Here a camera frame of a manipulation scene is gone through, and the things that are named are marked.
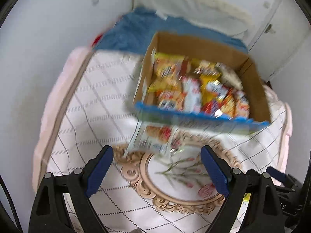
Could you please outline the white pillow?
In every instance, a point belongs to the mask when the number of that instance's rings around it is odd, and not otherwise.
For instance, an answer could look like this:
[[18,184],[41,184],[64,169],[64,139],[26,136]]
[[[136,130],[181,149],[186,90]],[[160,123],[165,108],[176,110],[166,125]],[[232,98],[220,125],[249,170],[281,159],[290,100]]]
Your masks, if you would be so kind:
[[183,18],[198,27],[240,39],[252,28],[252,17],[224,0],[133,0],[133,7],[153,10],[162,19]]

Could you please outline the floral white quilt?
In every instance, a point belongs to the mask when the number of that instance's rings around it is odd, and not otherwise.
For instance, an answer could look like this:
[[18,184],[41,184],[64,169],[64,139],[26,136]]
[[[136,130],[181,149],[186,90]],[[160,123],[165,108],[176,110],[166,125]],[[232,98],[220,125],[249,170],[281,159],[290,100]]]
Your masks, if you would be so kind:
[[260,173],[285,171],[292,112],[270,89],[265,94],[272,123],[250,135],[150,127],[148,135],[171,135],[182,151],[171,157],[126,152],[138,119],[131,108],[141,57],[74,49],[45,105],[33,158],[33,189],[43,175],[82,168],[104,145],[114,160],[91,203],[108,232],[205,232],[224,199],[200,161],[210,145],[232,167]]

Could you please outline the cardboard snack box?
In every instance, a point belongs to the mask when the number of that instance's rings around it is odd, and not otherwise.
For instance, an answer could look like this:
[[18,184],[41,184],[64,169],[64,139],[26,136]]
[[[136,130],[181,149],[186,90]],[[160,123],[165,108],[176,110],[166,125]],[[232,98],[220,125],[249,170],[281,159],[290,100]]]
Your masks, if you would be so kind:
[[141,121],[250,134],[271,123],[257,67],[245,53],[194,36],[157,32],[133,105]]

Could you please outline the blue bed sheet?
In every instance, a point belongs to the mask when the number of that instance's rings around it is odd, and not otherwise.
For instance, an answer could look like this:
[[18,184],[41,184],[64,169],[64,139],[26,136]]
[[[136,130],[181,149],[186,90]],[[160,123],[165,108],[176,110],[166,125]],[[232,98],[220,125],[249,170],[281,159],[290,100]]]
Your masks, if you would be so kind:
[[229,45],[247,53],[246,45],[237,38],[216,30],[198,27],[180,17],[159,17],[155,11],[138,7],[124,14],[93,45],[95,50],[117,50],[144,55],[156,32],[191,35]]

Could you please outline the white cookie snack packet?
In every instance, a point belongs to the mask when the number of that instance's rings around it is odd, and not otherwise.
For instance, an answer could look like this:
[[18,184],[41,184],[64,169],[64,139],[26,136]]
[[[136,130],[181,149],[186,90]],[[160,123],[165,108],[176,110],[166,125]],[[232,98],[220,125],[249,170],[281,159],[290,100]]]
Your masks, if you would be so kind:
[[139,121],[124,156],[142,151],[170,157],[182,147],[176,126]]

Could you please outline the white door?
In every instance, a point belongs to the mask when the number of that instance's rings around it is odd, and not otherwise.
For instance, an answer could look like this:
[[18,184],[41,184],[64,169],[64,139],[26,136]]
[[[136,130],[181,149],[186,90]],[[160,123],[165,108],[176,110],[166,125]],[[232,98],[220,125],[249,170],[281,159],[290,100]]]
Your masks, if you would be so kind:
[[264,23],[249,55],[261,79],[268,81],[301,45],[310,23],[295,0],[276,0]]

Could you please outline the wall switch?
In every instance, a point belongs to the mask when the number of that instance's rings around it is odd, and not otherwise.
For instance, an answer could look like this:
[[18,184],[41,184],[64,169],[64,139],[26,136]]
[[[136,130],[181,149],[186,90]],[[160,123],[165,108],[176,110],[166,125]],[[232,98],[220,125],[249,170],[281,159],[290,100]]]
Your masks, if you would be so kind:
[[99,0],[91,0],[91,2],[93,6],[96,6],[99,3]]

